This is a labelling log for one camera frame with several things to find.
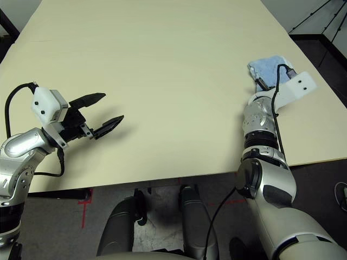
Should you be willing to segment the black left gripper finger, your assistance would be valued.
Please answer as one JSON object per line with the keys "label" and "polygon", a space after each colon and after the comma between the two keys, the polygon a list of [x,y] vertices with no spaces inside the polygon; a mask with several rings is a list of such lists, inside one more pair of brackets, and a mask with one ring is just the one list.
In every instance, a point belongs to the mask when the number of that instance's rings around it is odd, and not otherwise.
{"label": "black left gripper finger", "polygon": [[72,108],[80,109],[80,108],[84,108],[84,107],[89,107],[89,106],[97,103],[105,96],[106,96],[105,93],[88,94],[88,95],[79,97],[79,98],[71,101],[69,104]]}
{"label": "black left gripper finger", "polygon": [[113,131],[123,120],[124,116],[118,116],[115,118],[112,118],[102,124],[101,127],[93,131],[93,138],[95,140],[100,139],[104,135],[108,134],[109,132]]}

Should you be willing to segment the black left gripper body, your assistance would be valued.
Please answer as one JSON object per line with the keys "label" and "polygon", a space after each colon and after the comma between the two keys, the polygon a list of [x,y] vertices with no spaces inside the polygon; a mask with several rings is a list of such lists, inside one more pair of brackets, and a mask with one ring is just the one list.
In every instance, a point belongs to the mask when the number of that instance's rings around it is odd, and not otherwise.
{"label": "black left gripper body", "polygon": [[78,109],[68,108],[64,120],[61,122],[62,131],[59,135],[64,141],[72,141],[82,137],[93,137],[92,131],[85,124],[86,119]]}

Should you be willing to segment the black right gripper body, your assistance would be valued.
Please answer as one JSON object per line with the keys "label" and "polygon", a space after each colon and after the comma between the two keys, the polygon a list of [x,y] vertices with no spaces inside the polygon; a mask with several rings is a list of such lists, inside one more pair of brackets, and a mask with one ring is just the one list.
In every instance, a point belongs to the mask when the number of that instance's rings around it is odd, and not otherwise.
{"label": "black right gripper body", "polygon": [[257,78],[256,79],[256,84],[262,91],[269,91],[272,87],[269,87],[262,78]]}

